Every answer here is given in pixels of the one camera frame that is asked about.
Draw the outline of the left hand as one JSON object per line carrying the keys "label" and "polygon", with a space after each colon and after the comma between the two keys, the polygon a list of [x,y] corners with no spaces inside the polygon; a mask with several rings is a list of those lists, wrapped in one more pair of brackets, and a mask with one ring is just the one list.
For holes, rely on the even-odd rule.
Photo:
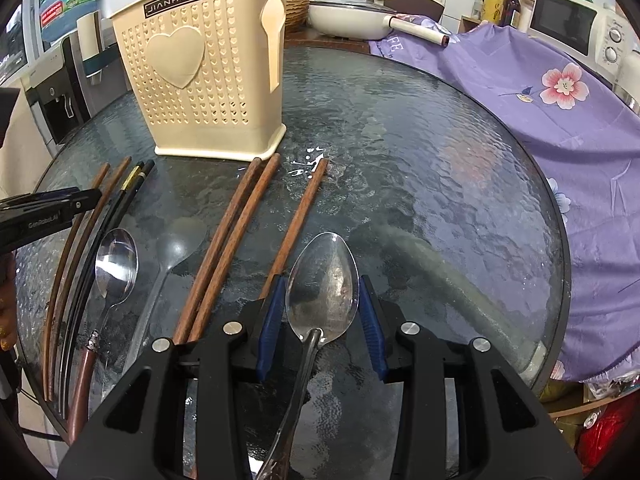
{"label": "left hand", "polygon": [[9,351],[17,341],[17,306],[15,287],[15,258],[9,254],[8,267],[6,268],[6,280],[0,288],[1,316],[0,316],[0,340],[1,349]]}

